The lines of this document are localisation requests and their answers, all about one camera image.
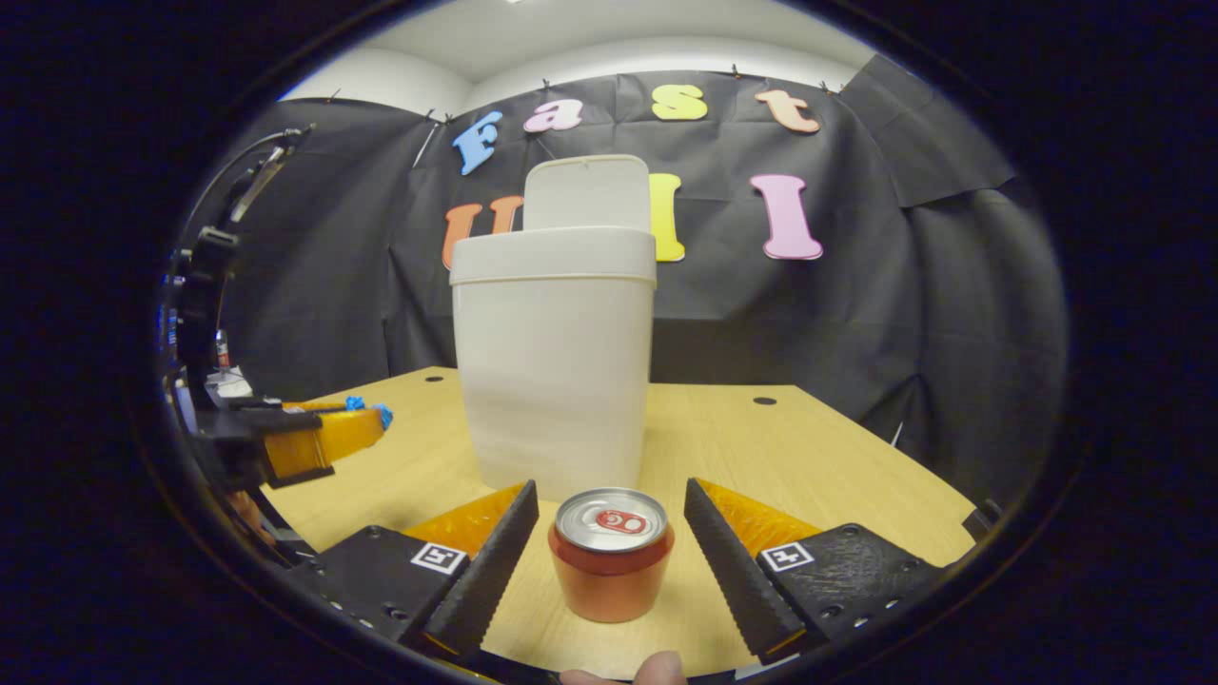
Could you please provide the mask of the wooden desktop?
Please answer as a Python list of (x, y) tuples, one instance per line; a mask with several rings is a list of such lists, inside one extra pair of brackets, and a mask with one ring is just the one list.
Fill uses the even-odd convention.
[[(313, 548), (362, 527), (393, 530), (490, 494), (462, 403), (460, 373), (430, 367), (352, 388), (393, 412), (378, 442), (339, 460), (334, 477), (266, 490)], [(973, 546), (963, 528), (972, 505), (883, 439), (794, 385), (652, 384), (637, 489), (660, 501), (676, 545), (657, 606), (637, 620), (600, 624), (561, 598), (540, 520), (482, 647), (547, 672), (582, 669), (627, 679), (658, 651), (681, 655), (688, 675), (754, 662), (683, 516), (691, 477), (732, 489), (818, 529), (862, 524), (935, 566)]]

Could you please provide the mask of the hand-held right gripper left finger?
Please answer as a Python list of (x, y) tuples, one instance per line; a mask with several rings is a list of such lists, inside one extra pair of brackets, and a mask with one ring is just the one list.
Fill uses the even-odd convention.
[(537, 519), (526, 480), (409, 531), (365, 527), (286, 577), (365, 633), (460, 662), (477, 655)]

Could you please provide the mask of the red pop can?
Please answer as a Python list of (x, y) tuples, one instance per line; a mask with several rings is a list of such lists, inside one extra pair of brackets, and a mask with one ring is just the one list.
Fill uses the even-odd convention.
[(647, 616), (657, 605), (675, 531), (653, 496), (596, 488), (558, 507), (548, 545), (566, 607), (613, 624)]

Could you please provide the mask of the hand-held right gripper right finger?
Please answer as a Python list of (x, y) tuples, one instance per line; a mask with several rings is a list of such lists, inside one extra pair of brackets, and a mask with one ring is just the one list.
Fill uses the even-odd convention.
[(705, 479), (688, 479), (685, 518), (764, 664), (900, 620), (948, 572), (861, 524), (818, 530)]

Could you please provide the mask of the white side table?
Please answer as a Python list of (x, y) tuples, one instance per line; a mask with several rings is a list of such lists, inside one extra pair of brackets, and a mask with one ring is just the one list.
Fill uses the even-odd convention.
[(236, 399), (252, 399), (255, 395), (239, 367), (209, 373), (205, 382), (205, 390), (216, 403), (225, 403)]

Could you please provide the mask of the white desktop garbage bin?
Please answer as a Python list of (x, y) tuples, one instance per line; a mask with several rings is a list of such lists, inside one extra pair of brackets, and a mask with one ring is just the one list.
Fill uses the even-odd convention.
[(636, 488), (657, 311), (649, 168), (627, 154), (543, 162), (521, 228), (452, 247), (457, 368), (484, 484), (544, 501)]

